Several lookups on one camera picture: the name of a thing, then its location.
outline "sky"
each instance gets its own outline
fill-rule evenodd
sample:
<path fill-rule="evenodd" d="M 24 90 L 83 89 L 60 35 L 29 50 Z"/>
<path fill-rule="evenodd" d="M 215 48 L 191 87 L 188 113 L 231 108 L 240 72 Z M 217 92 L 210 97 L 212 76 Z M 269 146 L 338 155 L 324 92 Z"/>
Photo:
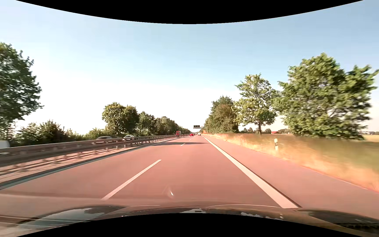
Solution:
<path fill-rule="evenodd" d="M 81 15 L 0 0 L 0 41 L 34 59 L 39 109 L 18 127 L 52 119 L 78 133 L 103 128 L 105 105 L 136 106 L 193 132 L 211 102 L 238 100 L 235 87 L 259 74 L 280 89 L 289 66 L 325 52 L 346 70 L 379 69 L 379 0 L 224 24 L 154 24 Z M 368 131 L 379 131 L 378 89 Z M 281 118 L 263 129 L 286 128 Z"/>

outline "solid white edge line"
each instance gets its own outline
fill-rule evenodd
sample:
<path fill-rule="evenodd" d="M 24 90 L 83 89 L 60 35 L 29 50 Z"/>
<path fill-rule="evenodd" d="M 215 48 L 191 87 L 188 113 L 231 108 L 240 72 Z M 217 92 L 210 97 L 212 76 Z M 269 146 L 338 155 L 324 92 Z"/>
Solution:
<path fill-rule="evenodd" d="M 205 138 L 210 144 L 212 144 L 219 152 L 221 152 L 226 158 L 228 158 L 236 167 L 238 167 L 248 178 L 250 178 L 257 186 L 259 186 L 271 199 L 273 199 L 279 206 L 282 208 L 297 208 L 298 206 L 294 204 L 291 200 L 287 199 L 281 193 L 279 193 L 272 186 L 267 184 L 263 179 L 258 177 L 252 171 L 250 171 L 247 167 L 242 165 L 235 158 L 231 157 L 228 153 L 224 152 L 214 143 L 212 143 L 209 139 Z"/>
<path fill-rule="evenodd" d="M 105 197 L 102 198 L 102 201 L 108 200 L 110 197 L 115 195 L 115 193 L 119 192 L 121 189 L 123 189 L 125 186 L 127 186 L 129 183 L 131 183 L 134 179 L 138 178 L 140 175 L 142 175 L 144 172 L 149 170 L 151 167 L 153 167 L 155 164 L 159 163 L 161 160 L 157 160 L 155 163 L 151 164 L 149 167 L 145 168 L 144 170 L 140 171 L 140 173 L 134 175 L 132 178 L 127 180 L 125 183 L 121 184 L 119 187 L 114 189 L 112 192 L 108 193 Z"/>

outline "asphalt road surface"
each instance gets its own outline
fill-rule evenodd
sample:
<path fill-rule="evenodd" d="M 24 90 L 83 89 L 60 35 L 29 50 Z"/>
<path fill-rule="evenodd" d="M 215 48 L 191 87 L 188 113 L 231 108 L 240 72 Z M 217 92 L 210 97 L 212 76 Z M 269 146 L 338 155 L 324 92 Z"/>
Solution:
<path fill-rule="evenodd" d="M 379 219 L 379 193 L 197 135 L 0 190 L 0 215 L 33 217 L 83 205 L 155 206 L 175 201 L 325 208 Z"/>

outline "guardrail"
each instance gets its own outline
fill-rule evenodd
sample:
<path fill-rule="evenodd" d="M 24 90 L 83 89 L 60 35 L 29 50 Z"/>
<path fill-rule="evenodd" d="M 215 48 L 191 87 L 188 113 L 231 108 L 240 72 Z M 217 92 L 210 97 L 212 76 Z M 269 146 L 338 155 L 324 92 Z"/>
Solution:
<path fill-rule="evenodd" d="M 128 138 L 112 138 L 104 140 L 89 140 L 68 143 L 51 143 L 43 145 L 29 145 L 11 148 L 0 149 L 0 163 L 17 163 L 30 161 L 33 159 L 45 159 L 53 156 L 61 156 L 77 152 L 77 156 L 83 151 L 93 150 L 96 154 L 97 150 L 115 147 L 126 147 L 137 143 L 151 143 L 157 140 L 171 139 L 174 137 L 184 137 L 187 134 L 181 135 L 161 135 L 161 136 L 146 136 L 146 137 L 132 137 L 131 140 L 124 140 Z"/>

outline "car hood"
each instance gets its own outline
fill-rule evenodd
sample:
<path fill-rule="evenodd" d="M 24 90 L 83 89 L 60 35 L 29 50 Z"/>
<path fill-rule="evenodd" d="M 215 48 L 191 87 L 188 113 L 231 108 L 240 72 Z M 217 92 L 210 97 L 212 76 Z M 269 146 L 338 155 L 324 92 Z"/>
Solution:
<path fill-rule="evenodd" d="M 358 236 L 376 236 L 379 234 L 379 220 L 351 213 L 325 209 L 280 208 L 262 205 L 200 203 L 167 203 L 154 206 L 85 206 L 59 210 L 13 224 L 0 231 L 0 237 L 17 237 L 24 234 L 53 229 L 69 224 L 103 220 L 134 215 L 165 213 L 214 213 L 245 215 L 290 221 L 318 226 Z"/>

